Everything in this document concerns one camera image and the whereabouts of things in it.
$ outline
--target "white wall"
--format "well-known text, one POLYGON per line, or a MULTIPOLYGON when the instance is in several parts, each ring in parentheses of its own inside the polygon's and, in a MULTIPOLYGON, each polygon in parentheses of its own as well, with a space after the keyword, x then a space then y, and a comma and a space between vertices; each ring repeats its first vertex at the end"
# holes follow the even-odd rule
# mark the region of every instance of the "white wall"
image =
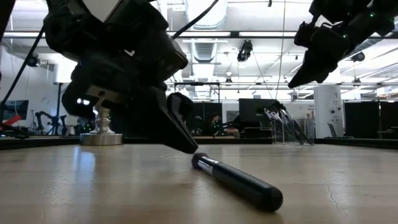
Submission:
MULTIPOLYGON (((314 111, 315 114, 315 105, 314 102, 281 102, 285 105, 287 111, 292 115, 294 118, 304 118, 307 116, 308 113, 314 111)), ((239 102, 238 101, 223 101, 223 123, 226 122, 226 112, 227 111, 239 111, 239 102)))
MULTIPOLYGON (((11 87, 23 60, 7 53, 4 47, 1 47, 0 62, 0 71, 2 73, 2 79, 0 82, 0 100, 2 100, 8 89, 11 87)), ((14 91, 8 99, 29 100, 27 119, 20 121, 20 126, 30 127, 33 120, 31 110, 34 110, 34 112, 45 111, 51 115, 55 115, 57 113, 58 86, 54 85, 53 81, 53 72, 47 72, 44 68, 25 68, 14 91)), ((60 115, 64 114, 66 114, 66 112, 61 104, 60 115)), ((68 116, 67 124, 75 124, 71 123, 70 120, 71 118, 68 116)), ((48 121, 49 120, 47 118, 42 117, 44 126, 48 121)))

